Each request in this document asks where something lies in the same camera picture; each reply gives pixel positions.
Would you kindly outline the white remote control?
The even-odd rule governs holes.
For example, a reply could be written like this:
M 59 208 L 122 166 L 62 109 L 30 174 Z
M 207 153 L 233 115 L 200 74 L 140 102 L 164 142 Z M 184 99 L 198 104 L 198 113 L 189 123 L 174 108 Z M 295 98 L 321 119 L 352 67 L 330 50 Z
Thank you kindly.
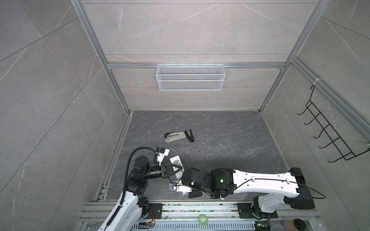
M 183 173 L 181 170 L 183 170 L 183 164 L 182 164 L 182 161 L 180 159 L 180 156 L 174 156 L 172 158 L 170 158 L 170 163 L 173 165 L 172 167 L 172 170 L 173 170 L 173 173 L 175 174 L 175 177 L 177 180 L 181 179 Z

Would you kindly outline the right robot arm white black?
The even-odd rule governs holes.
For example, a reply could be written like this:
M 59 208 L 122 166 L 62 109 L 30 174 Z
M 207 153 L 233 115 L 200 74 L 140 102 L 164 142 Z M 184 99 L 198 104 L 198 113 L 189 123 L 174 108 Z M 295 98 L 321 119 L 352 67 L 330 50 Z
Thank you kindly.
M 285 205 L 298 210 L 315 208 L 304 175 L 297 167 L 278 174 L 249 173 L 231 168 L 201 172 L 188 168 L 182 174 L 180 184 L 173 189 L 187 192 L 190 198 L 208 194 L 212 199 L 225 199 L 232 194 L 258 193 L 251 205 L 256 218 L 273 214 Z

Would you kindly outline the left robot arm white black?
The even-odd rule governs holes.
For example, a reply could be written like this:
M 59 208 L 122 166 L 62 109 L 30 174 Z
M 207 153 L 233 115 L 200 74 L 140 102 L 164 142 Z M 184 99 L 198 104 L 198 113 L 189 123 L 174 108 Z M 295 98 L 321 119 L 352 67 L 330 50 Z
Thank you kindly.
M 140 222 L 144 228 L 150 229 L 155 225 L 155 215 L 150 209 L 149 201 L 143 194 L 148 186 L 147 181 L 155 178 L 168 177 L 170 167 L 183 169 L 179 165 L 163 163 L 151 165 L 146 156 L 135 160 L 133 170 L 128 174 L 122 194 L 106 220 L 100 226 L 100 231 L 130 231 L 140 218 L 148 221 Z

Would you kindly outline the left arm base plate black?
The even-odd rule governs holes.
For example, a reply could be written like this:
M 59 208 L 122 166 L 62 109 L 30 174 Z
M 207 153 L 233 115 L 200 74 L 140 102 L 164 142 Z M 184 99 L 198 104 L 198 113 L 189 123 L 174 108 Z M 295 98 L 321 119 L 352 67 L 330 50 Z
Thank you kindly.
M 161 203 L 154 203 L 145 205 L 142 208 L 142 215 L 141 218 L 146 219 L 161 219 L 163 211 L 163 204 Z

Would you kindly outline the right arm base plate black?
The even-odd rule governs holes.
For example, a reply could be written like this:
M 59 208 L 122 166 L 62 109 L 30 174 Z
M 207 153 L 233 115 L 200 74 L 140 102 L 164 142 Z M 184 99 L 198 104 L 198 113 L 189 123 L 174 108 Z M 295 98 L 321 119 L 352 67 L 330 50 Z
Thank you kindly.
M 237 203 L 240 218 L 254 218 L 257 220 L 278 218 L 277 212 L 265 213 L 259 208 L 255 208 L 253 203 Z

